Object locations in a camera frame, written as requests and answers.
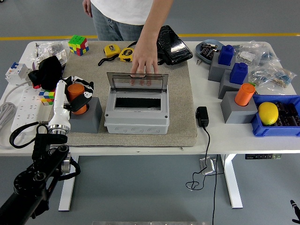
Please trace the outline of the person's left hand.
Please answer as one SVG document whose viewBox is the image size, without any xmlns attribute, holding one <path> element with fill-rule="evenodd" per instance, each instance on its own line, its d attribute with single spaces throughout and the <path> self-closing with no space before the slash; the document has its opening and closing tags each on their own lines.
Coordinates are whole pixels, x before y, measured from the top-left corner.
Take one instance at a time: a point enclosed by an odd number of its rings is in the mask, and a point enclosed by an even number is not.
<svg viewBox="0 0 300 225">
<path fill-rule="evenodd" d="M 157 44 L 138 42 L 133 52 L 133 61 L 130 73 L 151 74 L 159 73 Z"/>
</svg>

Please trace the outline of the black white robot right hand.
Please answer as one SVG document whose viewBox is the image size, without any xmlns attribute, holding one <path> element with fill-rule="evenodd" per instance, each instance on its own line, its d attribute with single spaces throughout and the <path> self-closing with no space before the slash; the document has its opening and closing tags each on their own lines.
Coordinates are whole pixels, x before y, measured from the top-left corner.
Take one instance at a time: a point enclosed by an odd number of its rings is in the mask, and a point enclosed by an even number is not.
<svg viewBox="0 0 300 225">
<path fill-rule="evenodd" d="M 295 212 L 297 219 L 292 219 L 292 221 L 296 224 L 300 224 L 300 209 L 294 200 L 290 200 L 290 204 Z"/>
</svg>

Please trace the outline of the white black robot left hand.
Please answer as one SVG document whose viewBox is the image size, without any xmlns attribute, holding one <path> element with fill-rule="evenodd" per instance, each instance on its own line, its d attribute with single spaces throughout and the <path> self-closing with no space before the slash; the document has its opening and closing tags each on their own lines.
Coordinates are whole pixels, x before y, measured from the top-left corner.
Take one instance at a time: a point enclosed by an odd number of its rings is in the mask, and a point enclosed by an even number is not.
<svg viewBox="0 0 300 225">
<path fill-rule="evenodd" d="M 72 84 L 83 84 L 84 92 L 74 100 L 67 99 L 68 87 Z M 70 113 L 76 112 L 91 99 L 94 92 L 94 82 L 87 82 L 78 76 L 69 76 L 58 81 L 53 105 L 54 116 L 48 123 L 49 132 L 62 130 L 68 133 L 71 129 Z"/>
</svg>

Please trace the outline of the person's right hand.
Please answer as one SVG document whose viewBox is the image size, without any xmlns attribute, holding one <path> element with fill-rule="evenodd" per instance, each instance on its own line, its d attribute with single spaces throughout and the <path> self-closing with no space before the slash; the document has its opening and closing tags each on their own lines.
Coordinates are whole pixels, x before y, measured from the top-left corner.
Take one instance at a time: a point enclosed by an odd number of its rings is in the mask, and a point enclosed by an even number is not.
<svg viewBox="0 0 300 225">
<path fill-rule="evenodd" d="M 83 0 L 82 6 L 85 14 L 92 18 L 92 11 L 91 11 L 91 1 L 90 0 Z"/>
</svg>

